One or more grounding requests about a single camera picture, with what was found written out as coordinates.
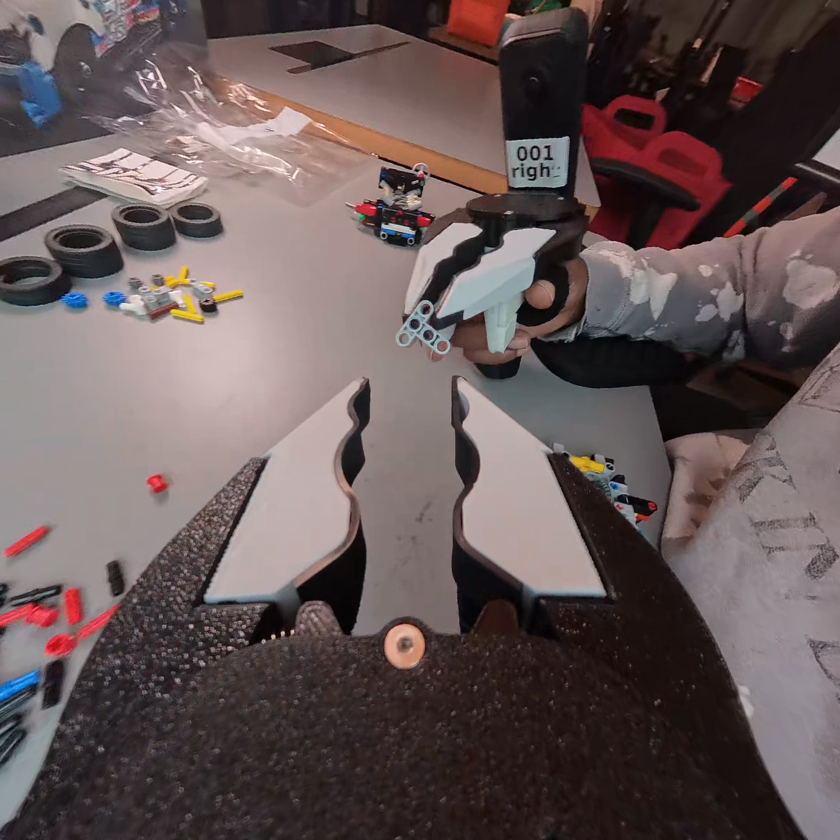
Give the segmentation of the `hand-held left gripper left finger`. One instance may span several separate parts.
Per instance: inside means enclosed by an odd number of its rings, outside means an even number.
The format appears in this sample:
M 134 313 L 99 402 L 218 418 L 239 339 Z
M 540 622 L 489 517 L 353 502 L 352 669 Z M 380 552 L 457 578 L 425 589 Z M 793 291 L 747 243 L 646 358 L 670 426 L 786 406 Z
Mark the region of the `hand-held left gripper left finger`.
M 359 604 L 366 544 L 353 484 L 370 412 L 361 377 L 268 451 L 205 603 Z

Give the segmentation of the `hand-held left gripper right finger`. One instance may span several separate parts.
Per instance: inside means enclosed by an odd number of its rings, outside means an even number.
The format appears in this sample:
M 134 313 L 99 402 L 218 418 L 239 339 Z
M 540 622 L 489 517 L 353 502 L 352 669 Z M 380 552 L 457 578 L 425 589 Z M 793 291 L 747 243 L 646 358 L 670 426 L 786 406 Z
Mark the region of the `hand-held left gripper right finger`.
M 452 381 L 456 544 L 525 599 L 606 598 L 551 450 L 464 377 Z

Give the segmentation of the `grey toy T beam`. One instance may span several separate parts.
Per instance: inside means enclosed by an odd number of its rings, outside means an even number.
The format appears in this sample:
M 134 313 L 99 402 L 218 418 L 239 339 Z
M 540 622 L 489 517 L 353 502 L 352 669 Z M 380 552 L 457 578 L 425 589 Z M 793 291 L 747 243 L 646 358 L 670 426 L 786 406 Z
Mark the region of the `grey toy T beam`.
M 395 336 L 396 345 L 408 348 L 415 343 L 420 343 L 432 354 L 446 355 L 451 350 L 450 340 L 455 327 L 436 329 L 431 323 L 433 314 L 434 306 L 430 301 L 418 302 L 415 309 L 405 317 L 402 327 L 398 330 Z

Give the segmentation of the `grey toy brick assembly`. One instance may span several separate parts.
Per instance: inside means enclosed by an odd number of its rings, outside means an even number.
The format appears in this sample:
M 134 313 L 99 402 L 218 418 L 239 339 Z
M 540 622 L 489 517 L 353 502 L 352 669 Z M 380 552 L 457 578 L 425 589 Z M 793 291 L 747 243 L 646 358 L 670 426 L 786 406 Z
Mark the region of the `grey toy brick assembly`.
M 553 454 L 570 461 L 636 530 L 658 511 L 653 501 L 629 492 L 624 474 L 616 470 L 614 458 L 599 454 L 574 455 L 560 443 L 552 443 L 551 449 Z

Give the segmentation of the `pile of small toy pins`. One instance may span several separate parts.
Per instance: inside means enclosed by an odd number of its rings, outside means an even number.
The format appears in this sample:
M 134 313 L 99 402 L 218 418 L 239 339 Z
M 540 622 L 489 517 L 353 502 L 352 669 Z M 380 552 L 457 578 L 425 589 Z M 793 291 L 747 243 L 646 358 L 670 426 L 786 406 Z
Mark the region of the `pile of small toy pins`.
M 98 631 L 81 631 L 113 609 L 110 562 L 133 573 L 129 531 L 104 521 L 39 518 L 2 525 L 2 793 L 30 784 L 46 757 Z

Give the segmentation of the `person's right forearm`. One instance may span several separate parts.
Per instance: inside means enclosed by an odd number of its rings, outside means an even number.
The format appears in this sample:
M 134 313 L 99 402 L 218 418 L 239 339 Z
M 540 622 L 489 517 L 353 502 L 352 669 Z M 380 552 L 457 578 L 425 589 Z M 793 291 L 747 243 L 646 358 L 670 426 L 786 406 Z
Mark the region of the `person's right forearm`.
M 839 209 L 684 248 L 586 249 L 582 320 L 568 336 L 626 337 L 777 369 L 839 341 Z

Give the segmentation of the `grey desk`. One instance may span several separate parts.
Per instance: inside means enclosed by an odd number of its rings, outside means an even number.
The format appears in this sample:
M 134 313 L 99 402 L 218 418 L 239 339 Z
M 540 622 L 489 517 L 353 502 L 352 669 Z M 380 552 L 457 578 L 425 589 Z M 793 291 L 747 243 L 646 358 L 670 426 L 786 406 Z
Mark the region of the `grey desk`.
M 249 459 L 365 376 L 371 420 L 353 488 L 367 565 L 354 631 L 411 616 L 455 632 L 451 534 L 462 485 L 450 384 L 463 375 L 545 443 L 616 457 L 631 491 L 658 504 L 644 525 L 655 541 L 670 470 L 646 388 L 569 385 L 531 356 L 516 377 L 490 382 L 459 353 L 435 363 L 422 348 L 396 347 L 414 255 L 375 242 L 345 207 L 375 194 L 377 171 L 309 206 L 274 187 L 211 182 L 206 200 L 224 236 L 129 252 L 119 279 L 85 287 L 85 311 L 2 304 L 1 525 L 121 523 L 135 581 Z M 182 266 L 245 296 L 203 324 L 143 322 L 102 304 L 132 277 Z M 153 474 L 170 482 L 163 495 L 145 484 Z

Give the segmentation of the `black desk cutout cover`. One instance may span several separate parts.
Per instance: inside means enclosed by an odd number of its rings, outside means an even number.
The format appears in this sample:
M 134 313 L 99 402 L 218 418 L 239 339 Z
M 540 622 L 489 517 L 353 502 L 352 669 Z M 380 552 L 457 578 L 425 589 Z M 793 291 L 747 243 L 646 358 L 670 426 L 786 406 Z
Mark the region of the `black desk cutout cover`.
M 269 47 L 269 50 L 280 56 L 295 60 L 297 64 L 290 68 L 288 72 L 299 75 L 312 70 L 335 67 L 368 56 L 380 55 L 404 46 L 408 46 L 407 41 L 351 52 L 334 45 L 328 45 L 320 40 L 309 40 L 296 44 L 274 45 Z

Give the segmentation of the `orange box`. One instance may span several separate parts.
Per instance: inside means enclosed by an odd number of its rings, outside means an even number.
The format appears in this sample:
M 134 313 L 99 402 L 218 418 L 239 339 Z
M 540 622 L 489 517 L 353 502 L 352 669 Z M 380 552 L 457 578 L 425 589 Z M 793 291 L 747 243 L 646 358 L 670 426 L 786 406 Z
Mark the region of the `orange box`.
M 447 34 L 472 44 L 494 47 L 511 1 L 451 1 Z

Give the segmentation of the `red chair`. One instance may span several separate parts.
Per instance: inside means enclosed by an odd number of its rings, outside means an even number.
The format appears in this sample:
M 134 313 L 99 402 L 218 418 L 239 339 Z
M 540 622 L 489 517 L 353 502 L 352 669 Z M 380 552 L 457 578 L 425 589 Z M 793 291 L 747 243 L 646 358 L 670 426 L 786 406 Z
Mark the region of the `red chair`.
M 581 136 L 601 205 L 594 235 L 639 249 L 680 247 L 729 192 L 721 155 L 680 131 L 666 131 L 655 100 L 622 95 L 583 106 Z

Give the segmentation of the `clear plastic bag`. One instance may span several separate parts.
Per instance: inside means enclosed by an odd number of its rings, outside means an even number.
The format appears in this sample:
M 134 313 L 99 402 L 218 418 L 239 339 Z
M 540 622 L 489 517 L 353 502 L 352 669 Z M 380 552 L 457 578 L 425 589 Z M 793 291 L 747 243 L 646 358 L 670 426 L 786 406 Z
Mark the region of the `clear plastic bag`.
M 82 114 L 122 145 L 210 182 L 279 190 L 306 206 L 379 163 L 342 131 L 299 106 L 211 68 L 207 49 L 159 46 L 119 77 L 98 82 Z

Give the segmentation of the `person's grey sweatshirt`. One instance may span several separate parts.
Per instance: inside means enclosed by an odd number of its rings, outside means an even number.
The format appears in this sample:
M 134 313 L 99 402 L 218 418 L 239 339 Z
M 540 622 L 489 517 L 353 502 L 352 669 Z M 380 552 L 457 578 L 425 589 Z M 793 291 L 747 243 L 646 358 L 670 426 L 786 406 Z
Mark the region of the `person's grey sweatshirt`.
M 839 835 L 839 349 L 762 430 L 667 442 L 660 548 L 807 838 Z

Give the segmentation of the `pile of mixed toy parts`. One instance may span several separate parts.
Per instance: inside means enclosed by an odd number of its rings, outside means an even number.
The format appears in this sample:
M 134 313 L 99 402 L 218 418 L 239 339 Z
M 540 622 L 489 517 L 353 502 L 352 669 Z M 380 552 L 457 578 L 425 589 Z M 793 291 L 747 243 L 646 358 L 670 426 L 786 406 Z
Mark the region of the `pile of mixed toy parts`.
M 152 275 L 148 282 L 132 277 L 127 290 L 103 292 L 101 303 L 143 322 L 173 319 L 203 324 L 207 317 L 216 317 L 223 305 L 244 296 L 240 289 L 219 289 L 212 281 L 200 280 L 190 267 L 182 266 L 174 274 Z

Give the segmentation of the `sticker sheet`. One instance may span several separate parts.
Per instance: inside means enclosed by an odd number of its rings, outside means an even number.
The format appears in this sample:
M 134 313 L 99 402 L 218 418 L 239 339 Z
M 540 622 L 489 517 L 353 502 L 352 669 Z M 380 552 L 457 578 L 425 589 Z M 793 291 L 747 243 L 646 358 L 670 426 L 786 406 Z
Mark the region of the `sticker sheet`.
M 59 168 L 69 182 L 130 203 L 169 209 L 200 196 L 207 178 L 138 152 L 119 148 L 87 161 Z

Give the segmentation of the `printed toy car box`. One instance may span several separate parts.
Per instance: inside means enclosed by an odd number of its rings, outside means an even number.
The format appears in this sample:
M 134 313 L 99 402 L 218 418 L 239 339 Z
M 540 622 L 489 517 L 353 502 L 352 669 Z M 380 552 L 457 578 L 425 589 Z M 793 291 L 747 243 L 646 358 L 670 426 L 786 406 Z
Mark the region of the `printed toy car box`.
M 104 134 L 88 114 L 166 41 L 207 42 L 201 2 L 1 2 L 1 155 Z

